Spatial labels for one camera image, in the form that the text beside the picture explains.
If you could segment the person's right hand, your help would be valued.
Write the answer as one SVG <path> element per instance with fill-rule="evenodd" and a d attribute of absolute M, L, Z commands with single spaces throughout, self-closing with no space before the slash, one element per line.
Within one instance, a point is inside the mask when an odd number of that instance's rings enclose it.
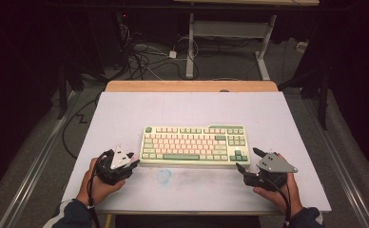
<path fill-rule="evenodd" d="M 303 208 L 293 173 L 287 174 L 287 184 L 281 188 L 280 193 L 267 191 L 260 187 L 254 187 L 253 192 L 271 201 L 288 219 L 293 218 Z"/>

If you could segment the green and cream keyboard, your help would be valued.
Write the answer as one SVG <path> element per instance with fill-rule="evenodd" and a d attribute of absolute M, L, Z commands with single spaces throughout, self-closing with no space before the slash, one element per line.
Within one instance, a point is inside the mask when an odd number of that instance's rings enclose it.
<path fill-rule="evenodd" d="M 140 150 L 143 164 L 229 167 L 251 163 L 240 125 L 147 126 Z"/>

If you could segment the black metal stand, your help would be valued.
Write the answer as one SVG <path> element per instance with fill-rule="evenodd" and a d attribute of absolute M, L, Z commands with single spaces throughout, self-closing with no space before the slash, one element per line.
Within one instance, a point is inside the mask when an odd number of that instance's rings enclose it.
<path fill-rule="evenodd" d="M 288 87 L 300 87 L 301 96 L 304 99 L 318 99 L 318 121 L 323 130 L 327 129 L 326 109 L 329 87 L 329 77 L 332 67 L 320 64 L 308 69 L 305 73 L 296 74 L 292 79 L 278 85 L 278 90 L 283 91 Z"/>
<path fill-rule="evenodd" d="M 67 86 L 70 86 L 73 91 L 82 91 L 84 89 L 83 74 L 103 84 L 108 82 L 108 78 L 88 67 L 74 61 L 64 61 L 58 70 L 59 120 L 63 118 L 68 109 Z"/>

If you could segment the metal floor rail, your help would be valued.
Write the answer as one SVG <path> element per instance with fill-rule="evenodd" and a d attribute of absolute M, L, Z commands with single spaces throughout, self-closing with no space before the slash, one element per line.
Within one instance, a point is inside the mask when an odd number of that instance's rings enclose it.
<path fill-rule="evenodd" d="M 71 91 L 67 97 L 67 109 L 64 113 L 59 115 L 60 105 L 52 107 L 29 133 L 22 146 L 22 151 L 17 154 L 11 166 L 13 170 L 25 168 L 25 176 L 19 181 L 18 189 L 0 220 L 0 228 L 16 226 L 47 165 L 57 138 L 61 134 L 61 129 L 80 96 L 80 91 Z"/>
<path fill-rule="evenodd" d="M 326 126 L 319 123 L 319 102 L 303 101 L 309 126 L 302 138 L 319 173 L 332 210 L 326 213 L 329 228 L 369 228 L 369 162 L 342 118 L 332 95 L 328 96 Z"/>

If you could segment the person's left hand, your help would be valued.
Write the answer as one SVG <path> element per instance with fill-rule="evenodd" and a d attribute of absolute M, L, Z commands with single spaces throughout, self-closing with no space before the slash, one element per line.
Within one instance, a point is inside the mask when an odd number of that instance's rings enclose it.
<path fill-rule="evenodd" d="M 114 185 L 108 185 L 102 183 L 98 177 L 91 177 L 92 171 L 94 169 L 96 158 L 93 158 L 90 162 L 89 169 L 85 173 L 80 190 L 76 196 L 76 199 L 81 201 L 85 206 L 89 206 L 89 196 L 88 196 L 88 182 L 92 180 L 92 192 L 91 197 L 93 198 L 93 203 L 98 204 L 102 202 L 108 195 L 120 190 L 126 183 L 125 180 L 120 180 Z"/>

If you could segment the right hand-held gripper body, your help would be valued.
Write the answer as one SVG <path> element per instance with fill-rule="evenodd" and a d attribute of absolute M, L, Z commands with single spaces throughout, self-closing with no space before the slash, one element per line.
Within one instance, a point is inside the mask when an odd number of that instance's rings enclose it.
<path fill-rule="evenodd" d="M 297 173 L 298 168 L 280 158 L 277 153 L 267 153 L 257 162 L 260 171 L 245 172 L 243 182 L 248 186 L 260 187 L 267 191 L 278 191 L 287 183 L 288 173 Z"/>

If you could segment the white table cover sheet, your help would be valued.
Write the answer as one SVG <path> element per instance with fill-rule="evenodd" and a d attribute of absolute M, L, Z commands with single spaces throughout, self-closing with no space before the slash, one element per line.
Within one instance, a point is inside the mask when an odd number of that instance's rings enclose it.
<path fill-rule="evenodd" d="M 296 166 L 302 204 L 331 209 L 317 172 L 280 92 L 105 92 L 75 163 L 65 199 L 76 196 L 91 159 L 109 149 L 137 153 L 151 125 L 238 124 L 251 147 L 282 154 Z M 134 169 L 125 186 L 96 207 L 115 214 L 273 215 L 276 207 L 253 193 L 236 167 Z"/>

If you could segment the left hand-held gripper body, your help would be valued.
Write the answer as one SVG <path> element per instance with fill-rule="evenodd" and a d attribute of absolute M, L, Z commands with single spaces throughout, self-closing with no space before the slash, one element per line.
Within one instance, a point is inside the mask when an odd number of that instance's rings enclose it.
<path fill-rule="evenodd" d="M 114 185 L 121 180 L 128 179 L 133 174 L 133 169 L 129 169 L 133 162 L 122 151 L 113 151 L 109 149 L 104 152 L 95 164 L 95 173 L 101 182 L 108 185 Z"/>

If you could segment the white metal frame desk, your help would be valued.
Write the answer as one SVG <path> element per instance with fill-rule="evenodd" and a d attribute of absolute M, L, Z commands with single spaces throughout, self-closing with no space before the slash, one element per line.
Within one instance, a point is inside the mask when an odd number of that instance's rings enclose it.
<path fill-rule="evenodd" d="M 175 0 L 184 3 L 186 7 L 272 7 L 274 10 L 304 10 L 316 7 L 320 0 Z M 264 81 L 270 77 L 264 62 L 264 55 L 275 27 L 277 13 L 271 13 L 267 22 L 230 22 L 228 20 L 196 19 L 195 13 L 189 13 L 188 50 L 186 55 L 186 79 L 194 79 L 196 72 L 195 57 L 199 50 L 196 37 L 222 38 L 258 38 L 262 39 L 261 49 L 254 53 L 256 64 Z"/>

